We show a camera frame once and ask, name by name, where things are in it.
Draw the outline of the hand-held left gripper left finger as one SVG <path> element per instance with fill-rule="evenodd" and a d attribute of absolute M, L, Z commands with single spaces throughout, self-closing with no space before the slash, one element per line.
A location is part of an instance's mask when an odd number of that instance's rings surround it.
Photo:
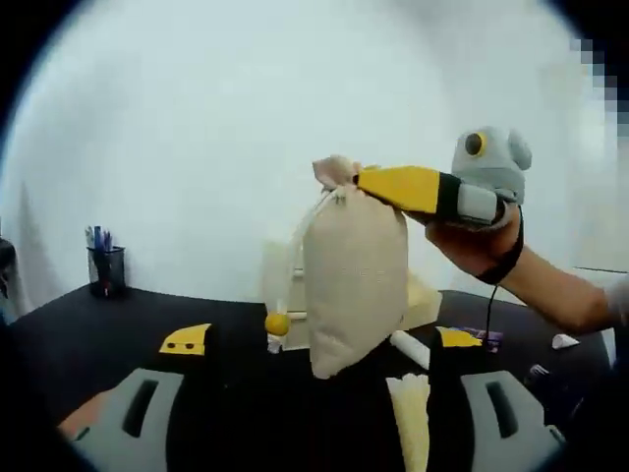
<path fill-rule="evenodd" d="M 196 324 L 182 327 L 168 334 L 158 352 L 140 369 L 132 371 L 114 387 L 99 392 L 81 407 L 72 412 L 59 425 L 60 431 L 69 439 L 77 439 L 80 433 L 95 427 L 100 420 L 113 420 L 114 411 L 132 403 L 136 390 L 143 382 L 143 374 L 188 374 L 203 365 L 205 360 L 206 334 L 212 324 Z"/>

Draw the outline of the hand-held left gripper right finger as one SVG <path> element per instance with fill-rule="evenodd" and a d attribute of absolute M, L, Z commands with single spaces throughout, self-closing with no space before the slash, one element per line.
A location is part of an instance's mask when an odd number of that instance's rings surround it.
<path fill-rule="evenodd" d="M 467 331 L 438 326 L 429 360 L 430 457 L 557 457 L 542 404 Z"/>

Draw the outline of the person's right hand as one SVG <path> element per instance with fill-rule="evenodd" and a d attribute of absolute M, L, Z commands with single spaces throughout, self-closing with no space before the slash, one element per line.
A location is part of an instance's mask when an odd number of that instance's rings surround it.
<path fill-rule="evenodd" d="M 426 237 L 451 262 L 477 280 L 499 285 L 516 266 L 524 248 L 519 206 L 507 206 L 503 225 L 472 231 L 440 222 L 426 226 Z"/>

